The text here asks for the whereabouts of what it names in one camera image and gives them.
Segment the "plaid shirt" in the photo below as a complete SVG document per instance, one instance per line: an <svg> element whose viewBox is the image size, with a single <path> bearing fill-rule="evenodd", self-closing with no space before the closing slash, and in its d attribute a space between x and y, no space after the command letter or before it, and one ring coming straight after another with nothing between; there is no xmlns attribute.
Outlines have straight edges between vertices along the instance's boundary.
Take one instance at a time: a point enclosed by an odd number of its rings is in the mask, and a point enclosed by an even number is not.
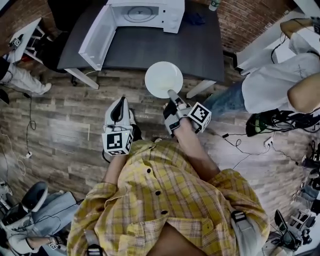
<svg viewBox="0 0 320 256"><path fill-rule="evenodd" d="M205 182L177 143L139 140L117 186L97 184L80 205L67 253L87 255L84 231L94 230L108 256L145 256L168 223L207 255L236 256L231 208L245 212L267 240L268 216L238 172L223 170Z"/></svg>

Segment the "electrical outlet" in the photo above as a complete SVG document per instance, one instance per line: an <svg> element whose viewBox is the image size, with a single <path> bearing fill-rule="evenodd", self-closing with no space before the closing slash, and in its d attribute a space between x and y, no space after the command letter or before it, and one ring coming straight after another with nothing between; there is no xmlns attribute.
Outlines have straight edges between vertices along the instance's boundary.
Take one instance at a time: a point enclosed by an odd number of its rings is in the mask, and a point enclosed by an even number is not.
<svg viewBox="0 0 320 256"><path fill-rule="evenodd" d="M29 152L28 154L26 154L26 156L25 156L25 158L30 158L30 157L32 157L32 152Z"/></svg>
<svg viewBox="0 0 320 256"><path fill-rule="evenodd" d="M269 149L271 147L271 143L274 143L274 137L270 137L268 138L265 142L264 142L264 147L266 149Z"/></svg>

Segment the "open microwave door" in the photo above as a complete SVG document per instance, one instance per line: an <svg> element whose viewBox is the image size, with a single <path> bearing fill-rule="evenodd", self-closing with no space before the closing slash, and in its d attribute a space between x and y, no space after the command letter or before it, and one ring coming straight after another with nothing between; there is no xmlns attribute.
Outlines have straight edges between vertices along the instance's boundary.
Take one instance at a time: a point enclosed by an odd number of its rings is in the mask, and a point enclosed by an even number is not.
<svg viewBox="0 0 320 256"><path fill-rule="evenodd" d="M110 5L105 5L95 18L79 54L97 71L102 69L117 25Z"/></svg>

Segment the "white microwave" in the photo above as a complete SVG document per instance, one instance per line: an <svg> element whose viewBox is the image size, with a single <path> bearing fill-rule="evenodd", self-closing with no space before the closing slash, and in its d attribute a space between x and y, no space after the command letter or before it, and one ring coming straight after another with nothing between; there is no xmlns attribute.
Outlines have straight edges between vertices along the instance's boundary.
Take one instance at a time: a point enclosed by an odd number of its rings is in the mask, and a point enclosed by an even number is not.
<svg viewBox="0 0 320 256"><path fill-rule="evenodd" d="M79 54L102 69L117 27L153 27L178 33L185 0L109 0L91 25Z"/></svg>

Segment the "brick wall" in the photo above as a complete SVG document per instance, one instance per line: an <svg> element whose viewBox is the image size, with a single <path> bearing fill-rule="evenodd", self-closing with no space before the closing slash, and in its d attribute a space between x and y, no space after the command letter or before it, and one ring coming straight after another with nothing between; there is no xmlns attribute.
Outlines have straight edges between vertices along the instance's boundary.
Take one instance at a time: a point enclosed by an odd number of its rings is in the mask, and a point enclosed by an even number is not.
<svg viewBox="0 0 320 256"><path fill-rule="evenodd" d="M193 0L209 4L210 0ZM221 37L225 51L236 53L295 7L293 0L222 0L218 8ZM47 0L16 0L0 17L0 56L7 49L13 32L42 17L42 25L52 34L55 27Z"/></svg>

